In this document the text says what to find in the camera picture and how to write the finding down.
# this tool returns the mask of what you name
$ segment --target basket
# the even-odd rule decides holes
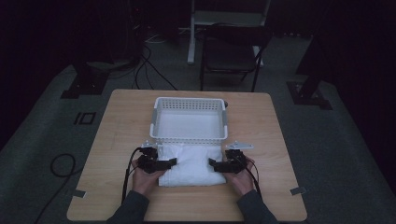
[[[228,136],[224,101],[159,97],[149,134],[158,144],[220,145]]]

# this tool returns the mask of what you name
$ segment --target chair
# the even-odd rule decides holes
[[[254,72],[251,91],[254,92],[260,71],[262,52],[271,39],[264,26],[242,26],[215,23],[205,28],[201,60],[201,91],[204,89],[205,73],[247,74]],[[253,46],[259,47],[254,53]]]

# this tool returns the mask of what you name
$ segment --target person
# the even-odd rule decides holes
[[[249,170],[251,170],[253,163],[253,160],[248,159],[247,168]],[[133,161],[132,165],[135,168],[132,190],[128,193],[124,202],[114,215],[107,220],[108,224],[142,223],[149,207],[148,196],[156,185],[157,179],[165,173],[165,171],[157,171],[148,174],[136,167],[137,161]],[[254,189],[253,180],[248,171],[243,170],[238,174],[224,173],[223,175],[227,179],[227,182],[233,186],[234,191],[240,196],[240,199],[236,203],[244,217],[245,223],[278,223]]]

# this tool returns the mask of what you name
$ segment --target folded towel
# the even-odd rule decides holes
[[[221,146],[163,144],[158,150],[158,159],[173,158],[177,158],[177,165],[160,177],[160,186],[211,186],[226,182],[208,163],[209,158],[222,161]]]

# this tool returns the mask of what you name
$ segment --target forearm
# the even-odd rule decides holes
[[[274,215],[268,210],[267,206],[262,201],[262,198],[252,190],[242,196],[237,202],[239,210],[244,216],[245,223],[265,223],[275,224],[278,223]]]
[[[125,198],[123,204],[116,213],[107,220],[112,224],[135,224],[142,223],[149,206],[149,199],[144,195],[131,190]]]

